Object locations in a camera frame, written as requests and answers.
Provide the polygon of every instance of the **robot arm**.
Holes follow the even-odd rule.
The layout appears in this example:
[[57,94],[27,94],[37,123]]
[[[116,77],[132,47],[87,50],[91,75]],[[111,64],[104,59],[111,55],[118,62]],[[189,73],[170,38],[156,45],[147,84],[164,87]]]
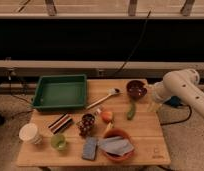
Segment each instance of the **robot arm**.
[[194,69],[169,72],[161,82],[153,85],[152,98],[157,103],[164,103],[177,96],[204,118],[204,93],[197,87],[199,81],[200,76]]

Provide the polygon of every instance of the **green cup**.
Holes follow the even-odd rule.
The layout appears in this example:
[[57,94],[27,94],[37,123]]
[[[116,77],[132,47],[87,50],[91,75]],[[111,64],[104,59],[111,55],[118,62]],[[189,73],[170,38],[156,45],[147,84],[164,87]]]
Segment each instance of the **green cup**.
[[61,133],[57,133],[51,137],[51,146],[56,150],[64,150],[66,148],[65,136]]

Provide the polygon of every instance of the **white cup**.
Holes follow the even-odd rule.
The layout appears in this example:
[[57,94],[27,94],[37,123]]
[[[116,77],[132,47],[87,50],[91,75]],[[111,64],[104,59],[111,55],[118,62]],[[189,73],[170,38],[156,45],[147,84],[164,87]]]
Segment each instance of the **white cup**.
[[39,144],[42,140],[42,136],[39,134],[39,129],[34,123],[24,125],[19,131],[19,138],[22,141],[32,144]]

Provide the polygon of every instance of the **grapes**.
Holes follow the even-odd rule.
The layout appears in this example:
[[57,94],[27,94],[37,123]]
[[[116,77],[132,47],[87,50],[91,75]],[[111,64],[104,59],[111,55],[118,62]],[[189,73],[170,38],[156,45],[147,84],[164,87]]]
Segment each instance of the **grapes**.
[[95,117],[92,114],[87,113],[83,115],[82,120],[77,124],[80,130],[79,135],[83,137],[89,135],[94,126],[94,123]]

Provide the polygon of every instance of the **green vegetable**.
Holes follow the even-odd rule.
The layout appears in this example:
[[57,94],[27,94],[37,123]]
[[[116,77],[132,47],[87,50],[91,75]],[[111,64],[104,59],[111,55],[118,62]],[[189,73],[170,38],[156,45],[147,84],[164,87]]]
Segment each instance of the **green vegetable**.
[[136,113],[136,104],[135,104],[135,101],[134,100],[130,100],[130,110],[129,112],[127,113],[127,120],[132,120],[133,116],[135,115]]

